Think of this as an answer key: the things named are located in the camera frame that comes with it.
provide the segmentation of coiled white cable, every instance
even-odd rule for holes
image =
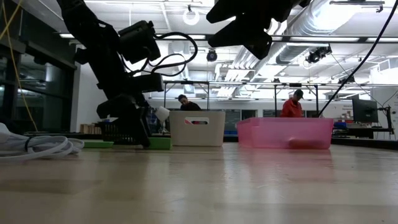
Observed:
[[[0,123],[0,162],[17,162],[29,159],[60,159],[78,154],[85,143],[65,136],[37,136],[29,138],[10,133]]]

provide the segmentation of person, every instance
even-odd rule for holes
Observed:
[[[189,101],[187,96],[183,94],[178,96],[178,100],[182,104],[182,111],[201,111],[200,107],[196,103]]]
[[[302,90],[296,90],[289,100],[284,103],[281,118],[301,118],[302,108],[299,101],[303,98],[304,92]]]

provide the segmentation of yellow cable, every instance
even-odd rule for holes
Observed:
[[[2,4],[2,11],[3,11],[3,14],[4,14],[4,21],[7,23],[6,8],[4,7],[4,3]],[[28,113],[28,115],[29,115],[29,117],[30,117],[30,120],[32,121],[32,123],[33,123],[33,125],[34,125],[35,130],[38,131],[37,126],[36,126],[36,123],[35,123],[35,121],[34,121],[34,119],[33,119],[33,117],[32,117],[32,114],[30,113],[29,107],[28,107],[28,105],[27,105],[24,92],[22,91],[22,85],[21,85],[21,81],[19,80],[19,74],[18,74],[18,69],[17,69],[16,62],[15,62],[14,51],[12,50],[10,32],[9,32],[7,26],[6,26],[6,32],[7,32],[7,36],[8,36],[8,44],[10,45],[10,52],[11,52],[12,64],[14,65],[15,76],[16,76],[17,81],[18,81],[18,86],[19,86],[19,88],[21,89],[21,96],[22,96],[22,99],[23,99],[23,101],[24,101],[24,103],[25,103],[25,107],[26,107],[27,113]]]
[[[12,13],[12,16],[11,16],[11,18],[10,18],[10,21],[7,22],[7,19],[6,19],[6,27],[4,28],[4,30],[3,30],[3,31],[1,32],[1,34],[0,34],[0,40],[2,39],[2,37],[4,36],[4,34],[6,33],[6,31],[8,31],[8,27],[11,25],[11,22],[14,20],[14,17],[15,17],[15,15],[17,14],[18,9],[20,8],[22,1],[23,1],[23,0],[19,0],[19,3],[18,3],[18,5],[17,5],[17,7],[15,8],[14,12]]]

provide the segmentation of computer monitor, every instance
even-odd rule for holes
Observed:
[[[378,123],[377,103],[371,100],[353,100],[354,121],[362,123]]]

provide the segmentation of pink storage bin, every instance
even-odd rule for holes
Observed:
[[[333,119],[249,118],[237,124],[239,145],[271,149],[329,149]]]

